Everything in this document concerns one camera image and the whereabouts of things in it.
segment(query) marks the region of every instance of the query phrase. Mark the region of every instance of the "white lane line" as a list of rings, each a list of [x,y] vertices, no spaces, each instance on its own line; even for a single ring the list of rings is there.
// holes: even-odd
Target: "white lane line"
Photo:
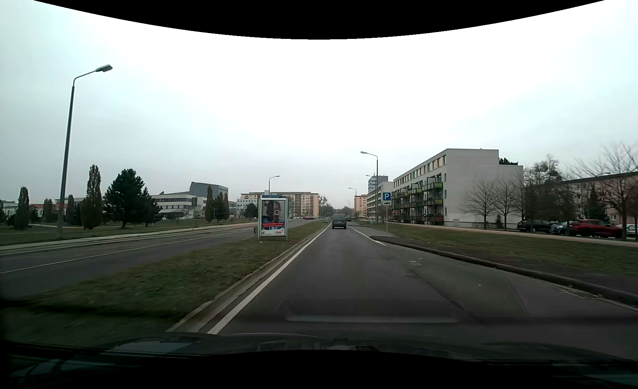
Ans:
[[[254,289],[252,291],[252,293],[250,293],[247,297],[244,298],[243,301],[241,301],[235,308],[232,308],[232,311],[228,312],[227,315],[225,315],[225,317],[223,317],[220,322],[216,323],[216,325],[213,326],[212,329],[210,329],[208,331],[208,334],[218,334],[218,332],[220,332],[223,327],[225,327],[231,320],[232,318],[235,317],[235,315],[237,315],[242,308],[245,308],[245,306],[247,304],[249,304],[250,301],[252,301],[252,299],[254,299],[254,297],[256,297],[256,295],[259,294],[259,292],[262,291],[263,288],[265,288],[269,283],[271,283],[271,281],[273,281],[274,278],[276,278],[276,276],[278,276],[280,274],[281,271],[283,271],[286,267],[288,267],[288,265],[295,260],[295,258],[297,258],[297,256],[302,253],[307,246],[309,246],[310,244],[312,244],[312,242],[314,242],[314,240],[316,240],[316,238],[318,238],[320,235],[322,235],[324,233],[324,231],[326,231],[328,229],[328,225],[326,228],[324,228],[322,230],[322,232],[320,232],[317,236],[315,236],[312,240],[309,241],[309,243],[305,244],[298,252],[295,253],[295,255],[293,255],[288,261],[286,261],[283,266],[281,266],[280,268],[278,268],[278,270],[276,270],[271,277],[267,278],[266,280],[263,281],[263,283],[261,285],[259,285],[258,288]]]
[[[135,248],[135,249],[121,250],[121,251],[113,251],[113,252],[106,252],[105,254],[97,254],[97,255],[90,255],[90,256],[88,256],[88,257],[74,258],[73,260],[57,261],[57,262],[52,262],[52,263],[49,263],[49,264],[39,264],[39,265],[36,265],[36,266],[23,267],[23,268],[21,268],[21,269],[14,269],[14,270],[0,271],[0,274],[4,274],[4,273],[12,273],[12,272],[14,272],[14,271],[21,271],[21,270],[35,269],[35,268],[37,268],[37,267],[50,266],[51,264],[63,264],[63,263],[66,263],[66,262],[71,262],[71,261],[87,260],[87,259],[89,259],[89,258],[101,257],[101,256],[103,256],[103,255],[117,254],[117,253],[119,253],[119,252],[128,252],[128,251],[134,251],[134,250],[148,249],[148,248],[150,248],[150,247],[164,246],[164,245],[166,245],[166,244],[181,243],[181,242],[189,242],[189,241],[191,241],[191,240],[206,239],[206,238],[209,238],[209,237],[219,237],[219,236],[229,235],[229,234],[239,234],[239,233],[227,233],[227,234],[218,234],[218,235],[208,235],[208,236],[204,236],[204,237],[195,237],[195,238],[187,239],[187,240],[178,240],[177,242],[168,242],[168,243],[161,243],[161,244],[153,244],[153,245],[150,245],[150,246],[137,247],[137,248]]]
[[[367,239],[369,239],[369,240],[371,240],[371,241],[373,241],[373,242],[375,242],[375,243],[379,243],[379,244],[381,244],[382,246],[386,246],[384,243],[379,242],[378,240],[374,240],[374,239],[372,239],[371,237],[368,237],[366,234],[361,233],[360,231],[356,230],[355,228],[350,227],[350,229],[351,229],[351,230],[353,230],[353,231],[355,231],[355,232],[356,232],[356,233],[358,233],[358,234],[361,234],[362,236],[366,237]]]

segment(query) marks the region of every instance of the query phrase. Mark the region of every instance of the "dark van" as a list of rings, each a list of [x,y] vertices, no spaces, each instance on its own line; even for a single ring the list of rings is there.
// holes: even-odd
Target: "dark van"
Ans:
[[[336,213],[332,216],[333,221],[331,222],[331,228],[343,227],[348,228],[348,225],[345,223],[345,214]]]

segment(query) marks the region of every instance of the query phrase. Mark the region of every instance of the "poster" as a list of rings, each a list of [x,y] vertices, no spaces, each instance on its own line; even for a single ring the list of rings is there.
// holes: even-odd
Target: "poster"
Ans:
[[[286,236],[287,199],[262,198],[260,236]]]

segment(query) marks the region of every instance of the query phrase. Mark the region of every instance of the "asphalt road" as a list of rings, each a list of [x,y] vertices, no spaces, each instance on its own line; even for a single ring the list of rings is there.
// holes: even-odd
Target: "asphalt road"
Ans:
[[[315,220],[291,219],[289,226],[309,222]],[[0,297],[20,299],[173,255],[252,237],[252,227],[240,227],[0,255]]]
[[[375,234],[384,233],[324,230],[200,332],[533,343],[638,359],[636,309]]]

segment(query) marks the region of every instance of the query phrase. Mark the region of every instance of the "sign post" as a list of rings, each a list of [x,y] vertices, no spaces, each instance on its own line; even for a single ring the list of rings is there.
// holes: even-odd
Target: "sign post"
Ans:
[[[391,205],[391,192],[381,193],[381,203],[386,206],[386,232],[389,232],[389,206]]]

